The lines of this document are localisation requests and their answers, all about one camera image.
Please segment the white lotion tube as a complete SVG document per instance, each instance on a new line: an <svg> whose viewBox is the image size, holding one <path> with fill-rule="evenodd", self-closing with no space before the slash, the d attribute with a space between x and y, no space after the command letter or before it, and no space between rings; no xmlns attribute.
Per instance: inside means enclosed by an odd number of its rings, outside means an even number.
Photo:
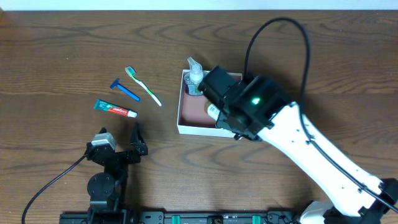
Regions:
<svg viewBox="0 0 398 224"><path fill-rule="evenodd" d="M220 115L220 110L210 101L205 103L204 107L205 113L212 118L213 120L217 121Z"/></svg>

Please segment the Colgate toothpaste tube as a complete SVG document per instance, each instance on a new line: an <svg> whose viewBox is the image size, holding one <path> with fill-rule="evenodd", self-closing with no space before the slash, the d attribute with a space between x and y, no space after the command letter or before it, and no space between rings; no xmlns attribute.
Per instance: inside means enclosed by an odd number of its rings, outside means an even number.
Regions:
<svg viewBox="0 0 398 224"><path fill-rule="evenodd" d="M133 110L117 106L101 99L98 99L94 105L95 110L107 111L114 114L119 114L121 116L126 116L130 118L136 118L137 113Z"/></svg>

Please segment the white open cardboard box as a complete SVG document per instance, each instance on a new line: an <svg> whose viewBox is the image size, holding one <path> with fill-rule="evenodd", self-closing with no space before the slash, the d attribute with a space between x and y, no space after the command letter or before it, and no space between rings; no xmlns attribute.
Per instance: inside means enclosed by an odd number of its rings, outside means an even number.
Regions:
<svg viewBox="0 0 398 224"><path fill-rule="evenodd" d="M198 136L233 138L233 133L218 129L215 126L216 121L205 112L208 100L204 96L191 96L185 92L183 77L186 73L188 70L182 70L177 115L178 132Z"/></svg>

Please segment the clear pump soap bottle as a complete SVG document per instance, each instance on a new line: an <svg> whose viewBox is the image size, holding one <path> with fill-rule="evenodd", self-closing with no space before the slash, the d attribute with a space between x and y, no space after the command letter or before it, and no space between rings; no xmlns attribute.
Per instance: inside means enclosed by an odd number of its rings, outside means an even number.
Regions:
<svg viewBox="0 0 398 224"><path fill-rule="evenodd" d="M202 65L196 62L192 57L187 58L190 66L189 71L184 75L185 92L190 96L201 96L202 92L198 89L199 84L206 75Z"/></svg>

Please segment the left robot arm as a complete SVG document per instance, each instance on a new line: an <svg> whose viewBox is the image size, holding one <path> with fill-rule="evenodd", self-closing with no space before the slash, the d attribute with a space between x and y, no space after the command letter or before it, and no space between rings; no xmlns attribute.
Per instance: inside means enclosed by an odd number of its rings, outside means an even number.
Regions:
<svg viewBox="0 0 398 224"><path fill-rule="evenodd" d="M124 203L129 165L141 161L148 155L138 123L134 124L130 146L127 151L116 151L117 142L112 134L102 128L86 145L86 158L104 167L104 171L95 174L87 185L90 195L88 223L127 223L130 212L122 209Z"/></svg>

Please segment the green white toothbrush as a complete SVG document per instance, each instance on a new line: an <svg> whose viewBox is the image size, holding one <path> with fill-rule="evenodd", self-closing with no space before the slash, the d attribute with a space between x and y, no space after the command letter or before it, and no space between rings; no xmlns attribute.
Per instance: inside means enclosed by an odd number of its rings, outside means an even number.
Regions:
<svg viewBox="0 0 398 224"><path fill-rule="evenodd" d="M161 101L159 98L146 86L146 84L139 79L136 78L136 71L131 67L128 66L125 68L125 72L131 77L138 85L140 85L150 96L151 98L159 105L162 106Z"/></svg>

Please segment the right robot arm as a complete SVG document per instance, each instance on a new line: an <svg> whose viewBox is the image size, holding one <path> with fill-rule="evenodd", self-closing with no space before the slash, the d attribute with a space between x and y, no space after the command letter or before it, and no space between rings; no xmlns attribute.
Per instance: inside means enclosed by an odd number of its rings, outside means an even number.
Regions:
<svg viewBox="0 0 398 224"><path fill-rule="evenodd" d="M396 179L379 179L347 158L273 80L238 82L215 67L198 89L219 110L217 127L278 148L326 193L328 200L310 202L297 223L380 223L397 203Z"/></svg>

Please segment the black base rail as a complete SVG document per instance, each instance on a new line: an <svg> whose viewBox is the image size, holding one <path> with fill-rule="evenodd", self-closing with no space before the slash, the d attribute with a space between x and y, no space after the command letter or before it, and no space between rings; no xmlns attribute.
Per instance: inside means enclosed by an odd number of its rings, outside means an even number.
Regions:
<svg viewBox="0 0 398 224"><path fill-rule="evenodd" d="M59 224L290 224L295 213L86 212L63 213Z"/></svg>

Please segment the blue disposable razor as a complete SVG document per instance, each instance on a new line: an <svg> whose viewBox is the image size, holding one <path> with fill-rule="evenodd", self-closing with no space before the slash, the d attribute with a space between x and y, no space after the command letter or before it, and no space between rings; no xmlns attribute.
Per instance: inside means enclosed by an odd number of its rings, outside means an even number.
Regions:
<svg viewBox="0 0 398 224"><path fill-rule="evenodd" d="M127 96L131 97L132 99L134 99L136 101L141 100L135 93L133 93L131 90L127 89L125 86L120 84L120 79L118 79L118 78L115 79L115 81L113 81L112 84L109 86L110 89L114 89L116 87L119 90L121 90L123 93L127 94Z"/></svg>

